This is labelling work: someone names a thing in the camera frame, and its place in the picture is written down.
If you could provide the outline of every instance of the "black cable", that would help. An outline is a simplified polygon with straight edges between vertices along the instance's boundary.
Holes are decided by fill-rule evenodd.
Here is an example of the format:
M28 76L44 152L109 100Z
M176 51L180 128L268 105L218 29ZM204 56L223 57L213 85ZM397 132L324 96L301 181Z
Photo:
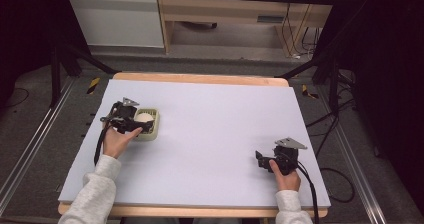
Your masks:
M327 140L328 135L330 134L331 130L336 126L338 123L339 117L335 117L333 121L331 122L330 128L328 129L327 133L325 134L324 138L322 139L321 143L319 144L318 150L315 153L315 157L318 158L319 153L321 152L322 147L324 146L324 142Z
M292 41L293 41L293 45L292 46L294 47L294 50L298 52L298 55L299 56L305 55L307 53L302 53L302 52L300 52L300 51L298 51L296 49L296 45L295 45L294 39L293 39L293 32L292 32L291 25L290 25L289 11L290 11L290 3L287 3L286 16L285 16L284 21L283 21L283 26L281 27L281 36L283 37L284 44L286 44L286 48L287 48L287 51L288 51L289 55L292 57L293 54L290 52L289 45L287 44L287 40L284 37L284 24L286 23L286 20L287 20L287 23L289 24L290 35L291 35L291 38L292 38Z
M302 167L304 168L302 163L300 163L300 165L299 164L297 165L297 168L303 173L303 175L306 177L306 179L309 182L309 187L311 188L311 194L312 194L312 203L313 203L313 206L314 206L314 221L315 221L315 224L319 224L318 202L317 202L317 193L315 191L315 186L314 186L314 183L309 178L309 174L306 171L306 169L303 169Z
M297 48L296 48L296 44L294 42L294 37L293 37L293 31L292 31L291 25L290 25L289 10L290 10L290 3L287 3L286 19L287 19L287 23L289 24L289 30L290 30L290 35L292 37L293 48L294 48L295 51L297 51L297 53L299 53L299 55L306 54L306 53L302 53L302 52L298 51Z
M335 201L338 201L338 202L341 202L341 203L349 203L349 202L351 202L352 200L353 200L353 198L355 198L355 194L356 194L356 192L355 192L355 186L353 185L353 183L352 183L352 181L349 179L349 177L347 177L345 174L343 174L342 172L340 172L340 171L338 171L338 170L336 170L336 169L333 169L333 168L320 168L320 171L322 172L322 171L331 171L331 172L335 172L335 173L337 173L337 174L339 174L340 176L342 176L348 183L349 183L349 185L350 185L350 188L351 188L351 190L352 190L352 194L351 194L351 196L348 198L348 199L345 199L345 200L343 200L343 199L340 199L340 198L336 198L336 197L334 197L334 196L332 196L332 195L329 195L329 197L331 198L331 199L333 199L333 200L335 200Z
M342 104L340 104L339 105L339 110L345 110L345 109L342 109L342 107L344 107L345 105L347 105L348 103L350 103L350 102L352 102L352 101L354 101L354 99L352 98L352 99L349 99L348 101L346 101L346 102L343 102ZM325 119L327 119L328 117L330 117L331 115L333 115L333 112L329 112L329 113L327 113L327 114L325 114L324 116L322 116L322 117L320 117L320 118L318 118L317 120L315 120L315 121L313 121L313 122L311 122L311 123L309 123L309 124L306 124L306 127L308 128L308 127L311 127L311 126L313 126L313 125L315 125L315 124L317 124L317 123L319 123L319 122L322 122L322 121L324 121Z
M15 88L15 90L23 90L24 92L25 92L25 97L24 97L24 99L23 100L21 100L21 101L18 101L17 103L14 103L14 104L10 104L10 105L6 105L6 106L2 106L2 108L9 108L9 107L14 107L14 106L17 106L17 105L19 105L19 104L21 104L22 102L24 102L26 99L28 99L28 97L29 97L29 91L27 90L27 89L24 89L24 88Z
M327 132L332 132L336 128L337 124L339 124L339 121L340 121L340 119L337 119L337 123L333 126L333 128L331 128ZM324 132L324 133L321 133L321 134L312 134L312 135L309 135L309 137L323 136L323 135L326 135L327 132Z
M110 127L111 126L109 126L109 122L107 121L105 124L105 127L102 129L102 132L100 133L99 140L97 141L96 152L94 153L94 165L97 165L97 162L99 161L100 150L102 149L102 143L105 139L106 132Z

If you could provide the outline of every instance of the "white cabinet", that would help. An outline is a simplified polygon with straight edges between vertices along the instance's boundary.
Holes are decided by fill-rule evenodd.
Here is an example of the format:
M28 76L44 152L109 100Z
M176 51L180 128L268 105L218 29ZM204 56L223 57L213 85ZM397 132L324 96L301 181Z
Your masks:
M163 48L157 0L70 0L90 46Z

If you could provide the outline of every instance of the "cabinet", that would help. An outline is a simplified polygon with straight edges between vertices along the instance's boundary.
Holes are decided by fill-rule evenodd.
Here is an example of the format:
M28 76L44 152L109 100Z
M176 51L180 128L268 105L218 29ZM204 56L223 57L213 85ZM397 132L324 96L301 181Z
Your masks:
M90 46L163 48L157 0L70 0Z
M238 0L158 0L166 52L175 21L274 25L287 55L306 27L323 27L331 6Z

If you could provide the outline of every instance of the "white tabletop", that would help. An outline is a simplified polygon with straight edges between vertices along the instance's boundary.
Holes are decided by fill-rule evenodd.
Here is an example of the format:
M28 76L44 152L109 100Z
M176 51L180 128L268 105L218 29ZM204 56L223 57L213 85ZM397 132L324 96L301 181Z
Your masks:
M272 156L274 141L291 137L308 147L299 160L318 206L330 206L292 88L124 80L109 81L59 201L72 202L93 171L100 117L123 97L157 109L160 121L154 141L132 142L119 158L117 204L275 208L274 176L258 167L255 150ZM301 205L311 207L309 183L300 176Z

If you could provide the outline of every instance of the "wooden table edge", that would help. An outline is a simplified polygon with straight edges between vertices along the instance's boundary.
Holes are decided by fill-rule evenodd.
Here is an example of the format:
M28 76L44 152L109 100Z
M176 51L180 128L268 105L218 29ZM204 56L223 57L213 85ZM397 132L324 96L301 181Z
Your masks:
M71 203L61 202L58 207L60 214L64 214L71 207ZM304 211L313 217L312 208ZM110 216L118 217L244 217L244 218L275 218L277 209L255 208L203 208L203 207L158 207L116 204L110 211ZM318 208L318 216L325 217L328 208Z
M227 76L227 75L203 75L203 74L119 72L113 76L113 79L114 80L134 80L134 81L229 84L229 85L257 85L257 86L283 86L283 87L289 86L287 80L283 78L262 77L262 76Z

